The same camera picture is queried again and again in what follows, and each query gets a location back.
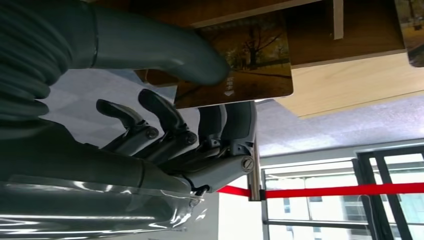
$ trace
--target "wooden board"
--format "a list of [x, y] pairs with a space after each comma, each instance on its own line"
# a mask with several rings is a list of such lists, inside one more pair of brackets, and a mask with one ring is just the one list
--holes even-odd
[[409, 63], [424, 67], [424, 0], [396, 0], [396, 10]]
[[294, 93], [276, 99], [310, 118], [424, 93], [424, 69], [397, 53], [292, 70]]
[[328, 3], [328, 17], [331, 22], [331, 31], [334, 40], [343, 39], [344, 31], [344, 1], [345, 0], [326, 0]]
[[135, 1], [133, 11], [165, 23], [202, 28], [321, 0]]
[[[366, 58], [404, 49], [396, 10], [390, 2], [344, 0], [344, 38], [340, 40], [334, 40], [329, 33], [325, 2], [285, 9], [292, 67], [343, 62], [352, 57]], [[170, 78], [156, 79], [158, 81], [149, 82], [156, 86], [177, 84]]]

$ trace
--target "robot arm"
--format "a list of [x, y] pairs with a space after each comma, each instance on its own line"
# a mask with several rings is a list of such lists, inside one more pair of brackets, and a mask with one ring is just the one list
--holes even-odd
[[[181, 195], [214, 192], [249, 172], [253, 103], [201, 110], [200, 147], [183, 154], [196, 135], [151, 92], [139, 100], [168, 132], [157, 142], [155, 128], [116, 103], [97, 108], [127, 132], [104, 149], [39, 118], [48, 108], [35, 99], [46, 98], [67, 69], [149, 68], [202, 85], [222, 81], [229, 66], [194, 33], [77, 0], [0, 0], [0, 36], [0, 239], [173, 228], [196, 205]], [[218, 122], [208, 131], [210, 119]]]

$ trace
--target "red barrier rope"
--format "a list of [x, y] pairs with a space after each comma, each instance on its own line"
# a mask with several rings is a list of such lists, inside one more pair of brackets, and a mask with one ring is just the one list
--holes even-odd
[[232, 195], [245, 196], [245, 197], [249, 197], [251, 195], [251, 192], [249, 191], [249, 189], [244, 189], [244, 188], [235, 187], [235, 186], [225, 186], [219, 189], [218, 193], [232, 194]]
[[[219, 193], [249, 197], [248, 189], [225, 186]], [[271, 190], [265, 192], [267, 199], [321, 197], [321, 196], [348, 196], [348, 195], [380, 195], [380, 194], [420, 194], [424, 193], [424, 182], [399, 184], [368, 184], [360, 186], [323, 187], [289, 190]]]

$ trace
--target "plastic wrap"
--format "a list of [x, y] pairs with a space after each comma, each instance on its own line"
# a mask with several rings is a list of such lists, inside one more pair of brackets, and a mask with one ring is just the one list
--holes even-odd
[[159, 189], [16, 176], [0, 186], [0, 239], [95, 238], [170, 230], [203, 198]]

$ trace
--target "card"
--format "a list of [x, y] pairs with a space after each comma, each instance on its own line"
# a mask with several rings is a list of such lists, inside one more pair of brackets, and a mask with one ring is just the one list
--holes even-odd
[[220, 84], [180, 81], [178, 109], [277, 98], [293, 93], [289, 45], [282, 11], [198, 29], [231, 66]]
[[424, 67], [424, 0], [395, 0], [409, 64]]

